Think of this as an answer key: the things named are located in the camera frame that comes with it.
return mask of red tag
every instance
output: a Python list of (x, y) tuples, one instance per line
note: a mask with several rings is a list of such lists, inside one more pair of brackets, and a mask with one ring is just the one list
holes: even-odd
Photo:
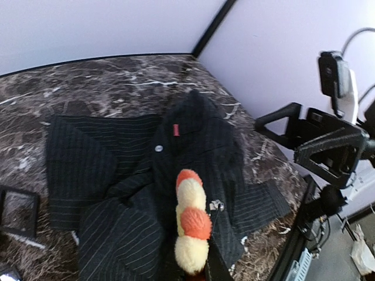
[(180, 132), (178, 130), (178, 124), (173, 125), (173, 135), (174, 136), (180, 136)]

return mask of button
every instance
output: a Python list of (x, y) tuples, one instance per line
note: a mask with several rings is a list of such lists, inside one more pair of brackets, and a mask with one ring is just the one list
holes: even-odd
[(155, 151), (156, 151), (156, 152), (162, 152), (162, 151), (163, 151), (163, 146), (161, 146), (161, 145), (156, 145), (156, 146), (155, 146)]

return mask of orange pom-pom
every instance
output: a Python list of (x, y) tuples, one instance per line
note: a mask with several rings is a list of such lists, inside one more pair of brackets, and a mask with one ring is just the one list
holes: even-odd
[(200, 209), (185, 208), (181, 214), (181, 227), (187, 236), (202, 240), (210, 239), (212, 223), (209, 215)]
[(203, 186), (203, 183), (202, 183), (202, 180), (200, 179), (200, 177), (198, 176), (198, 174), (196, 172), (194, 172), (193, 170), (189, 170), (189, 169), (183, 169), (179, 174), (178, 174), (178, 177), (177, 177), (177, 182), (176, 182), (176, 191), (180, 185), (180, 183), (183, 181), (183, 180), (187, 180), (187, 179), (194, 179), (196, 180), (201, 186)]

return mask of black wall trim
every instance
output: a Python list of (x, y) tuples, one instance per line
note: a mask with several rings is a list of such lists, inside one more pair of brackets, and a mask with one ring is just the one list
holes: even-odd
[(202, 53), (203, 49), (207, 46), (208, 42), (210, 41), (211, 37), (214, 35), (217, 28), (223, 22), (227, 14), (229, 13), (230, 9), (236, 3), (236, 0), (227, 0), (224, 5), (221, 7), (215, 18), (213, 19), (212, 23), (204, 32), (203, 36), (199, 39), (197, 45), (195, 46), (192, 55), (195, 58), (198, 58), (199, 55)]
[(10, 72), (10, 73), (0, 75), (0, 78), (4, 78), (6, 76), (10, 76), (10, 75), (13, 75), (13, 74), (23, 73), (23, 72), (30, 71), (30, 70), (37, 70), (37, 69), (40, 69), (40, 68), (52, 67), (52, 66), (61, 66), (63, 64), (68, 64), (68, 63), (80, 63), (82, 61), (114, 59), (116, 57), (167, 56), (167, 55), (171, 55), (171, 56), (180, 56), (180, 55), (191, 56), (192, 54), (190, 54), (190, 53), (148, 53), (148, 54), (119, 54), (119, 55), (116, 55), (116, 56), (91, 57), (89, 59), (69, 60), (69, 61), (63, 61), (61, 63), (52, 63), (52, 64), (45, 64), (44, 66), (36, 66), (36, 67), (26, 68), (26, 69), (22, 69), (22, 70), (18, 70), (18, 71), (14, 71), (14, 72)]

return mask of black handle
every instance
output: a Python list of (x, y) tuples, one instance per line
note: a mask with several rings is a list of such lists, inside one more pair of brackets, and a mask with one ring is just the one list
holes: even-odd
[[(294, 149), (296, 147), (296, 144), (293, 141), (293, 138), (296, 136), (294, 130), (298, 127), (297, 122), (299, 121), (300, 112), (301, 105), (292, 102), (286, 107), (256, 119), (254, 124), (255, 130), (288, 149)], [(285, 135), (277, 135), (265, 127), (267, 124), (283, 118), (289, 119)]]

